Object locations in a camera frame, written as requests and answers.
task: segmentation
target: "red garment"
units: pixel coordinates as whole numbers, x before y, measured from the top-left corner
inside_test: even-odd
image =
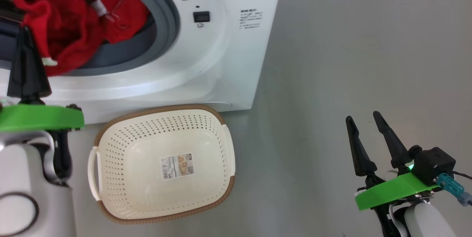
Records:
[[[22,25],[32,30],[41,57],[51,57],[57,66],[46,66],[48,76],[57,76],[85,64],[104,39],[95,10],[85,0],[13,0],[25,10]]]
[[[140,0],[100,0],[106,9],[100,17],[105,29],[106,39],[110,43],[131,39],[146,23],[149,10]]]

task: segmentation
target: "teal connector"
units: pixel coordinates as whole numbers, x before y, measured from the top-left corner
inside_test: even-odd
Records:
[[[441,173],[436,184],[442,189],[450,192],[462,206],[467,206],[472,201],[472,195],[465,192],[465,188],[446,173]]]

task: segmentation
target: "black ring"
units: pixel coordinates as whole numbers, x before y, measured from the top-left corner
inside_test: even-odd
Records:
[[[0,200],[2,200],[2,198],[5,198],[7,196],[21,196],[21,197],[24,197],[24,198],[28,199],[29,201],[31,201],[31,203],[34,205],[34,217],[31,220],[30,224],[27,227],[25,227],[24,229],[22,229],[18,232],[7,234],[7,235],[0,235],[0,237],[13,237],[13,236],[19,235],[19,234],[29,230],[36,223],[36,221],[38,220],[38,217],[39,217],[39,205],[38,205],[38,202],[32,196],[27,195],[25,193],[20,193],[20,192],[11,192],[11,193],[6,193],[6,194],[3,194],[3,195],[0,195]]]

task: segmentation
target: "barcode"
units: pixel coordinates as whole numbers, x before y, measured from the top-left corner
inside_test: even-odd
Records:
[[[167,164],[162,164],[161,168],[162,168],[162,175],[164,175],[164,179],[168,179],[169,175],[167,173]]]

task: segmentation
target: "black cable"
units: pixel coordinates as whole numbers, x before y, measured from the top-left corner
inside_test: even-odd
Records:
[[[31,201],[31,203],[34,205],[34,217],[31,220],[30,224],[27,227],[25,227],[24,229],[19,230],[19,231],[14,232],[14,233],[8,233],[7,235],[1,235],[0,234],[0,237],[12,237],[12,236],[17,236],[17,235],[20,235],[20,234],[24,233],[25,231],[29,230],[36,223],[36,221],[38,220],[38,217],[39,217],[39,205],[38,205],[38,202],[34,198],[32,198],[32,196],[24,194],[24,193],[12,192],[12,193],[6,193],[6,194],[3,194],[3,195],[0,195],[0,200],[2,198],[7,197],[7,196],[21,196],[21,197],[27,198],[29,201]]]
[[[462,177],[465,177],[465,178],[469,178],[470,180],[472,180],[472,176],[468,176],[466,174],[463,174],[463,173],[460,173],[460,172],[456,172],[456,171],[452,171],[452,173],[454,173],[455,175],[459,175],[459,176],[462,176]]]

